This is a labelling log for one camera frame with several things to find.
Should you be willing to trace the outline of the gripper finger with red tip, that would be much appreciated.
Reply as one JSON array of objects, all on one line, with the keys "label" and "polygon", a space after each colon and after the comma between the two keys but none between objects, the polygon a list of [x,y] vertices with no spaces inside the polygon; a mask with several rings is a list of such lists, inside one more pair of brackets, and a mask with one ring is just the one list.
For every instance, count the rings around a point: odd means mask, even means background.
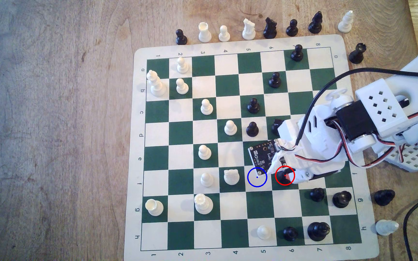
[{"label": "gripper finger with red tip", "polygon": [[311,180],[313,174],[306,169],[296,169],[294,172],[289,174],[289,177],[291,178],[291,182],[293,184],[299,184]]},{"label": "gripper finger with red tip", "polygon": [[276,152],[272,158],[271,164],[269,169],[267,170],[267,174],[275,174],[277,169],[286,165],[285,160],[286,152]]}]

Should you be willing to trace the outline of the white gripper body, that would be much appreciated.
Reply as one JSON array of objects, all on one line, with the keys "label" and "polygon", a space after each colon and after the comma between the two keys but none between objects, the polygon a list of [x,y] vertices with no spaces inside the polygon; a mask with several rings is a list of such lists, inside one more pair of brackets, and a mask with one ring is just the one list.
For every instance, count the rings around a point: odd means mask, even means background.
[{"label": "white gripper body", "polygon": [[286,164],[295,170],[304,169],[310,174],[320,175],[340,171],[346,162],[345,152],[339,150],[341,138],[338,131],[328,127],[325,119],[333,116],[329,104],[316,105],[310,116],[285,120],[278,133],[281,144],[291,149],[299,136],[299,128],[305,122],[305,130],[294,151],[281,151]]}]

